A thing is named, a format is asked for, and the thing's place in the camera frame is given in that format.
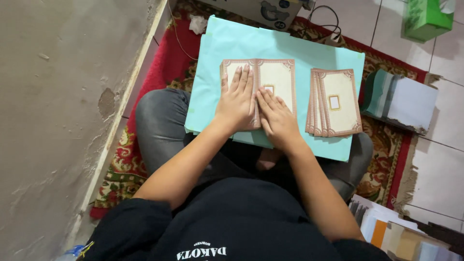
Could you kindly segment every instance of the red carpet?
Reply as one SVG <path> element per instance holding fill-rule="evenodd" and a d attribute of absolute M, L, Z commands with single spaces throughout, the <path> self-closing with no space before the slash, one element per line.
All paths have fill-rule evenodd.
<path fill-rule="evenodd" d="M 206 4 L 191 0 L 179 0 L 174 11 L 177 33 L 185 51 L 195 58 L 198 57 L 201 36 L 195 35 L 188 29 L 190 20 L 187 17 L 190 13 L 203 15 L 206 18 L 210 14 L 215 14 L 217 17 L 224 19 L 258 26 L 256 22 L 223 10 L 210 8 Z M 289 29 L 292 36 L 318 41 L 318 37 L 329 33 L 329 30 L 313 24 L 309 26 L 309 29 L 298 32 L 298 30 L 304 28 L 305 22 L 306 19 L 300 17 L 295 19 Z M 341 46 L 366 53 L 363 83 L 370 72 L 379 68 L 424 82 L 427 72 L 374 50 L 369 46 L 346 37 Z M 138 94 L 137 102 L 145 93 L 151 90 L 171 87 L 191 91 L 195 69 L 196 61 L 190 59 L 181 50 L 177 43 L 174 28 L 167 29 L 147 78 Z M 90 211 L 90 216 L 93 218 L 102 218 L 109 209 L 116 206 L 121 200 L 131 198 L 146 180 L 147 173 L 137 144 L 134 113 L 135 110 L 132 110 L 127 127 L 119 141 L 104 182 L 100 187 L 100 193 Z M 357 189 L 357 194 L 393 208 L 391 200 L 398 193 L 411 142 L 411 133 L 367 117 L 363 117 L 363 128 L 374 143 L 374 156 L 368 172 Z"/>

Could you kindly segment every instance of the green box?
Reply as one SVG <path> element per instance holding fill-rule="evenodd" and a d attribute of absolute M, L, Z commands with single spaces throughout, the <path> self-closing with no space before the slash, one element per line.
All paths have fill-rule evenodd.
<path fill-rule="evenodd" d="M 440 0 L 409 0 L 404 35 L 425 43 L 453 28 L 454 13 L 442 13 Z"/>

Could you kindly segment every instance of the turquoise board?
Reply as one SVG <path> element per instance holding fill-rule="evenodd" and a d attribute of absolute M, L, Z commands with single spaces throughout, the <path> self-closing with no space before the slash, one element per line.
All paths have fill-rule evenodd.
<path fill-rule="evenodd" d="M 311 68 L 353 69 L 359 94 L 364 54 L 291 37 L 288 33 L 242 25 L 211 16 L 201 37 L 185 128 L 201 132 L 213 119 L 220 96 L 219 65 L 223 59 L 295 59 L 297 120 L 300 133 L 319 157 L 347 161 L 352 137 L 314 137 L 304 132 Z M 263 130 L 238 132 L 233 140 L 272 148 Z"/>

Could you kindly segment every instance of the concrete wall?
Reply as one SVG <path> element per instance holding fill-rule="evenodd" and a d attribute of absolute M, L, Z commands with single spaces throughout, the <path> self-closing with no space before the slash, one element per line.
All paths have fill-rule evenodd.
<path fill-rule="evenodd" d="M 60 254 L 160 0 L 0 0 L 0 260 Z"/>

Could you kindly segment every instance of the black cable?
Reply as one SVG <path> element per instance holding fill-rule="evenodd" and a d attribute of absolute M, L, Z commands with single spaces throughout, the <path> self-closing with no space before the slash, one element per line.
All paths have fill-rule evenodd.
<path fill-rule="evenodd" d="M 332 31 L 330 34 L 328 34 L 328 35 L 326 35 L 326 36 L 324 36 L 324 37 L 320 37 L 320 38 L 318 38 L 318 39 L 322 39 L 322 38 L 325 38 L 325 37 L 327 37 L 327 36 L 332 35 L 333 33 L 335 33 L 335 31 L 336 31 L 337 28 L 338 28 L 339 32 L 338 32 L 337 36 L 334 37 L 334 40 L 337 40 L 337 39 L 340 37 L 340 35 L 342 34 L 342 29 L 340 28 L 340 26 L 338 26 L 339 20 L 338 20 L 338 15 L 337 15 L 337 13 L 335 13 L 335 11 L 334 11 L 332 8 L 330 8 L 329 6 L 318 6 L 318 7 L 314 8 L 314 9 L 311 11 L 311 13 L 309 14 L 308 18 L 306 19 L 306 23 L 305 23 L 304 28 L 303 28 L 303 29 L 300 29 L 300 30 L 297 30 L 296 32 L 299 33 L 299 32 L 301 32 L 301 31 L 305 31 L 306 29 L 308 29 L 308 23 L 311 22 L 311 18 L 312 18 L 312 16 L 313 16 L 314 11 L 317 10 L 318 8 L 321 8 L 321 7 L 328 8 L 330 11 L 332 11 L 332 12 L 334 13 L 335 18 L 337 19 L 337 24 L 336 24 L 336 25 L 323 25 L 322 27 L 324 27 L 324 26 L 334 26 L 335 28 L 333 29 L 333 31 Z"/>

